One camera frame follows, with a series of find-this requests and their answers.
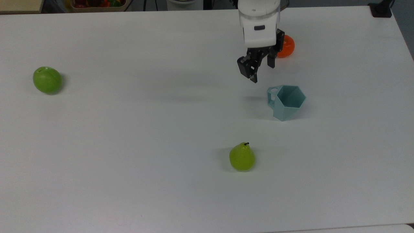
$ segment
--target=toy fruit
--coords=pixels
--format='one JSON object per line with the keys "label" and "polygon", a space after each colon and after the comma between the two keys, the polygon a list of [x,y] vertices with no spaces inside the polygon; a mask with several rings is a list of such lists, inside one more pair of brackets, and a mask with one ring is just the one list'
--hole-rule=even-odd
{"label": "toy fruit", "polygon": [[230,151],[230,163],[238,171],[247,171],[253,167],[256,158],[249,143],[242,142]]}
{"label": "toy fruit", "polygon": [[277,53],[278,58],[285,58],[293,53],[295,49],[295,42],[293,41],[292,37],[285,35],[283,40],[283,49],[282,51]]}
{"label": "toy fruit", "polygon": [[50,67],[40,67],[33,73],[35,87],[43,93],[53,93],[62,85],[62,77],[59,72]]}

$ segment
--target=orange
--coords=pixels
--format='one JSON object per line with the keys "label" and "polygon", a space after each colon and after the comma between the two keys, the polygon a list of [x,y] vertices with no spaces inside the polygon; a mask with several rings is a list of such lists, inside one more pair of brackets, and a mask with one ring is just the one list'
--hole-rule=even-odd
{"label": "orange", "polygon": [[283,40],[283,49],[282,51],[277,53],[278,58],[285,58],[293,53],[295,49],[295,42],[293,41],[292,37],[285,35]]}

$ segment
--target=hexagonal cup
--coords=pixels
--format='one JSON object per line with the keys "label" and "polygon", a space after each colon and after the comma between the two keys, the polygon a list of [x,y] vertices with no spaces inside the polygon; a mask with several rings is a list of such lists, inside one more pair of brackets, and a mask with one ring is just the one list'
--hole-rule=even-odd
{"label": "hexagonal cup", "polygon": [[291,118],[303,105],[306,96],[298,86],[280,85],[267,90],[267,104],[280,121]]}

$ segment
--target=green pear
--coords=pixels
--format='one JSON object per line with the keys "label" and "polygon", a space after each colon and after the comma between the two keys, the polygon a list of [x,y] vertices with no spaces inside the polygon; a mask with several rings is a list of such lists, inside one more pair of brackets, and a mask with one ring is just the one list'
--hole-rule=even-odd
{"label": "green pear", "polygon": [[238,171],[245,172],[251,169],[255,161],[255,154],[248,142],[242,142],[230,151],[230,163]]}

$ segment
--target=table surface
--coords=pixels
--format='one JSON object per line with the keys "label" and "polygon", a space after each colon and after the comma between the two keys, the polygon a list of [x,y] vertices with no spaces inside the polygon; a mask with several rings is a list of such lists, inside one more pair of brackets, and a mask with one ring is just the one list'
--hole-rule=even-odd
{"label": "table surface", "polygon": [[0,0],[0,14],[33,14],[42,11],[44,0]]}
{"label": "table surface", "polygon": [[414,233],[414,229],[404,224],[388,226],[348,227],[310,231],[291,231],[290,233]]}
{"label": "table surface", "polygon": [[[414,63],[394,18],[291,8],[257,84],[237,10],[0,16],[0,231],[255,233],[414,222]],[[64,88],[45,95],[32,73]],[[266,90],[298,85],[291,120]],[[257,163],[234,171],[250,142]]]}

